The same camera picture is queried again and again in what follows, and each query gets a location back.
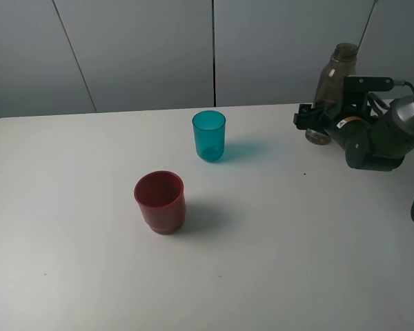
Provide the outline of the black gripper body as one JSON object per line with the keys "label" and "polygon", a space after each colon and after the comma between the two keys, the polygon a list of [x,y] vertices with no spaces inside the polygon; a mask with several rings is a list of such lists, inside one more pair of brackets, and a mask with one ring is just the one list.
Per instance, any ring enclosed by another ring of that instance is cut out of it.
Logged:
{"label": "black gripper body", "polygon": [[378,120],[371,107],[337,104],[324,111],[322,121],[324,131],[344,147],[348,140],[356,137],[360,132],[370,128]]}

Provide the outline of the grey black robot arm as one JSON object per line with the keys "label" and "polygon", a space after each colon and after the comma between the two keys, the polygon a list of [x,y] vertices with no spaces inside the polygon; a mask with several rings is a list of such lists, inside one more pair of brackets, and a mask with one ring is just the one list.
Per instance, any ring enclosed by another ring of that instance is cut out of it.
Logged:
{"label": "grey black robot arm", "polygon": [[375,116],[377,104],[368,104],[373,100],[370,92],[346,90],[333,106],[301,104],[293,123],[298,130],[325,132],[344,150],[350,168],[389,172],[414,150],[414,94],[392,101]]}

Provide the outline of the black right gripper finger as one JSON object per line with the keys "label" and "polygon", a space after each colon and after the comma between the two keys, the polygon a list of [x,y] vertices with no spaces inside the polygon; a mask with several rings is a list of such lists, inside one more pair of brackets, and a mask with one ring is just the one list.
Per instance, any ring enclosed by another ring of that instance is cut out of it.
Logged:
{"label": "black right gripper finger", "polygon": [[314,108],[310,103],[301,103],[294,114],[293,123],[298,130],[324,130],[328,107]]}

